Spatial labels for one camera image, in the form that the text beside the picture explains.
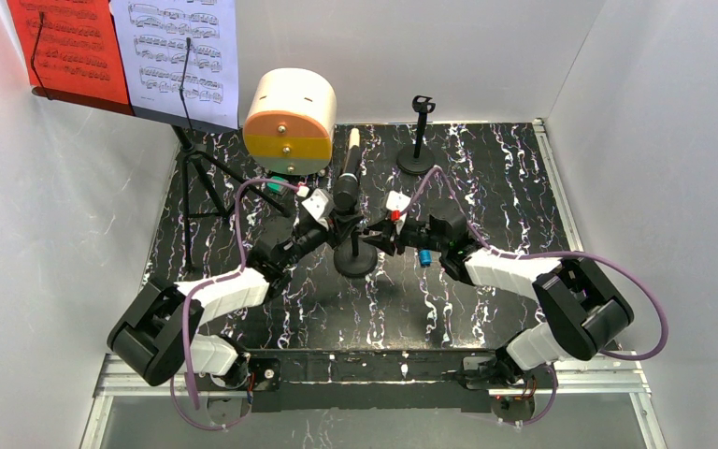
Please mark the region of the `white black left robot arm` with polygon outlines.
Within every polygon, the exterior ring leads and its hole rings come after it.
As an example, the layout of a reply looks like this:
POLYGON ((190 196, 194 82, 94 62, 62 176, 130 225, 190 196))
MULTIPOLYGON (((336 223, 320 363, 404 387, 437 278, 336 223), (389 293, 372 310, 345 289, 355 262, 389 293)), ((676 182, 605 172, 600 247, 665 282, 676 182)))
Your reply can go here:
POLYGON ((291 267, 324 244, 337 247, 361 220, 359 215, 332 213, 319 223, 307 212, 297 223, 272 217, 261 228, 244 266, 193 282, 150 278, 111 329, 108 348, 150 386, 180 372, 226 375, 242 350, 197 329, 278 297, 292 279, 291 267))

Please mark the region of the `black handheld microphone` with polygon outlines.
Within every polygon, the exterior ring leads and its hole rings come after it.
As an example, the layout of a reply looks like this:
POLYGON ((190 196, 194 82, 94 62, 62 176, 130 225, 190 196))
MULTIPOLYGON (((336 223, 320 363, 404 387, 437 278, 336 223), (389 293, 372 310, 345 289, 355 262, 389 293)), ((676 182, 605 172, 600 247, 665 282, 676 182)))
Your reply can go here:
POLYGON ((360 191, 361 161, 361 148, 358 145, 352 145, 346 152, 342 168, 334 184, 333 199, 337 212, 348 213, 355 209, 360 191))

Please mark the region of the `pink microphone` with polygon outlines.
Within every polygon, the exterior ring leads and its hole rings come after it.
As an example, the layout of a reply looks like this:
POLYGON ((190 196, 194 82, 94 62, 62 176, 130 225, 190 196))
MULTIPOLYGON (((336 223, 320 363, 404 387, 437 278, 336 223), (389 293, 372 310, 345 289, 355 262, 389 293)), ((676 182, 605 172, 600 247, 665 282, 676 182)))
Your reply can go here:
POLYGON ((361 136, 357 127, 351 129, 349 133, 348 152, 355 152, 360 149, 361 136))

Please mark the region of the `black desktop microphone stand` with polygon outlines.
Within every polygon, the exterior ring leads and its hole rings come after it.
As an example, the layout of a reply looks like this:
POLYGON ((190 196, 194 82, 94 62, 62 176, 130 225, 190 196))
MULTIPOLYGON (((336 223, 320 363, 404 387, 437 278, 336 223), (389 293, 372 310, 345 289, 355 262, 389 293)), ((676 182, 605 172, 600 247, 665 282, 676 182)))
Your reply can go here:
POLYGON ((359 237, 362 220, 363 217, 358 214, 338 216, 335 219, 339 245, 334 250, 334 265, 339 274, 351 279, 363 278, 378 264, 376 248, 359 237))

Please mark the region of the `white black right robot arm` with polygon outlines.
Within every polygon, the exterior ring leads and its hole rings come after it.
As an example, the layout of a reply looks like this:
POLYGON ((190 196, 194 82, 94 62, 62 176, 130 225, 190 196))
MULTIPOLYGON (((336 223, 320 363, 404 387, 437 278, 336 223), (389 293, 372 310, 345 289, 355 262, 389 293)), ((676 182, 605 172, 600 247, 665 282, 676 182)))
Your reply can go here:
POLYGON ((362 237, 389 255, 408 248, 437 252, 453 280, 511 292, 540 306, 544 322, 519 332, 495 349, 490 360, 467 369, 467 378, 512 384, 544 364, 590 360, 634 321, 632 308, 596 261, 579 255, 504 256, 484 247, 458 210, 433 213, 425 221, 393 210, 362 237))

